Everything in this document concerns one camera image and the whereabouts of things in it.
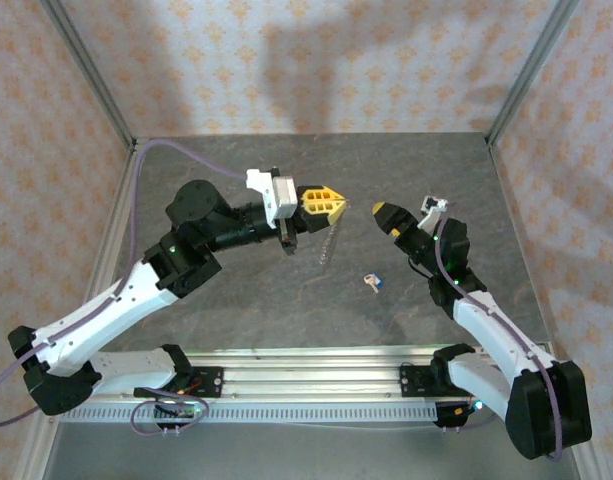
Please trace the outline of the aluminium side rail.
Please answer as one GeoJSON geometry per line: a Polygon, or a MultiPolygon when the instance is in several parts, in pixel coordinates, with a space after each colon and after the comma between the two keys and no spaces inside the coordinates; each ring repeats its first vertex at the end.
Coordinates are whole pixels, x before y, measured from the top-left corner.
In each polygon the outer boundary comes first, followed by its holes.
{"type": "Polygon", "coordinates": [[[84,304],[109,288],[117,279],[118,271],[122,265],[122,244],[130,224],[130,209],[134,195],[134,167],[138,154],[148,141],[148,137],[137,138],[128,151],[127,162],[116,189],[112,208],[105,223],[103,237],[83,297],[84,304]]]}
{"type": "Polygon", "coordinates": [[[533,270],[533,265],[531,264],[536,253],[535,244],[527,236],[527,231],[521,216],[521,208],[513,191],[508,168],[504,163],[499,148],[496,145],[489,145],[488,152],[499,178],[504,199],[512,221],[514,233],[520,246],[522,261],[526,268],[530,286],[533,291],[533,296],[539,309],[541,323],[545,328],[546,338],[542,341],[542,343],[546,345],[547,350],[551,354],[557,354],[559,353],[559,348],[557,347],[557,344],[554,343],[554,334],[556,333],[556,329],[554,328],[553,322],[549,317],[551,311],[549,310],[550,305],[548,304],[546,290],[537,279],[533,270]]]}

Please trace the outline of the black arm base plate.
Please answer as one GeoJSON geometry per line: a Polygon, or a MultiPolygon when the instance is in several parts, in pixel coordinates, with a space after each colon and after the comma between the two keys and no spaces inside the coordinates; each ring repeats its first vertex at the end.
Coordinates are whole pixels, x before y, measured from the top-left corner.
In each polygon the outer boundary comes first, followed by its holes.
{"type": "Polygon", "coordinates": [[[164,381],[152,386],[134,388],[134,397],[174,397],[189,396],[192,398],[219,398],[223,386],[224,369],[215,366],[191,366],[181,373],[172,371],[164,381]]]}
{"type": "Polygon", "coordinates": [[[411,398],[461,398],[472,394],[443,378],[431,365],[402,363],[399,367],[401,395],[411,398]]]}

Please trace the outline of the black controller box with LED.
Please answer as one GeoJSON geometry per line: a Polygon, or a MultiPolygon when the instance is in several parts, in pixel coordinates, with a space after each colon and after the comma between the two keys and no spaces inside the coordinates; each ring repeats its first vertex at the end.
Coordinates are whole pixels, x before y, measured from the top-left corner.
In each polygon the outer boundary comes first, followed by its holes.
{"type": "Polygon", "coordinates": [[[207,403],[166,403],[154,406],[156,425],[163,431],[179,433],[201,422],[210,413],[207,403]]]}
{"type": "Polygon", "coordinates": [[[499,419],[495,413],[488,413],[485,417],[480,416],[480,413],[486,409],[487,407],[481,400],[436,402],[437,418],[433,421],[433,424],[443,432],[449,430],[455,433],[471,431],[488,426],[499,419]]]}

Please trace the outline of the wide aluminium mounting rail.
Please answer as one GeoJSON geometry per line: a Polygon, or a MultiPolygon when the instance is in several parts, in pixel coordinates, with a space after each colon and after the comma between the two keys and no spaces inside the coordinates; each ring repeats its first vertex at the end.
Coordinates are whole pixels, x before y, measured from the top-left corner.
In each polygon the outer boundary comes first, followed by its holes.
{"type": "Polygon", "coordinates": [[[401,401],[402,363],[428,365],[431,357],[189,357],[192,366],[224,369],[220,401],[387,402],[401,401]]]}

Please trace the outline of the aluminium frame leg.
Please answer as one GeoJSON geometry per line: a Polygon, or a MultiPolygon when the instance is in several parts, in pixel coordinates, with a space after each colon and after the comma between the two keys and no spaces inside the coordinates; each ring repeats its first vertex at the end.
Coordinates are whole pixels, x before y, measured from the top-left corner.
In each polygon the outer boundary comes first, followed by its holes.
{"type": "Polygon", "coordinates": [[[575,447],[572,454],[580,480],[612,480],[606,462],[590,446],[575,447]]]}

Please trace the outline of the aluminium corner post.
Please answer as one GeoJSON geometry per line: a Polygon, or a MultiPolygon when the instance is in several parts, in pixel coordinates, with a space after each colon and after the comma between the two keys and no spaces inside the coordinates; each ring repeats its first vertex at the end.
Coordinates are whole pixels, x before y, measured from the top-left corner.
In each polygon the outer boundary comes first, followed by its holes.
{"type": "Polygon", "coordinates": [[[62,0],[39,0],[123,146],[135,145],[128,124],[62,0]]]}
{"type": "Polygon", "coordinates": [[[485,135],[486,144],[490,150],[499,142],[515,114],[519,111],[535,78],[545,64],[579,2],[580,0],[557,0],[498,114],[485,135]]]}

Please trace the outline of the narrow aluminium crossbar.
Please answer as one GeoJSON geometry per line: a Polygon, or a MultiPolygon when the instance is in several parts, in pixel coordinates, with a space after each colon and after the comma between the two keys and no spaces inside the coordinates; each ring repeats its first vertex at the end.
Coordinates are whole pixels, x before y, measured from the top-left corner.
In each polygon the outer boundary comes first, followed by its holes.
{"type": "Polygon", "coordinates": [[[190,351],[186,355],[192,358],[208,357],[250,357],[288,358],[288,357],[431,357],[433,353],[449,344],[431,345],[380,345],[356,347],[313,347],[313,348],[252,348],[252,349],[217,349],[212,351],[190,351]]]}

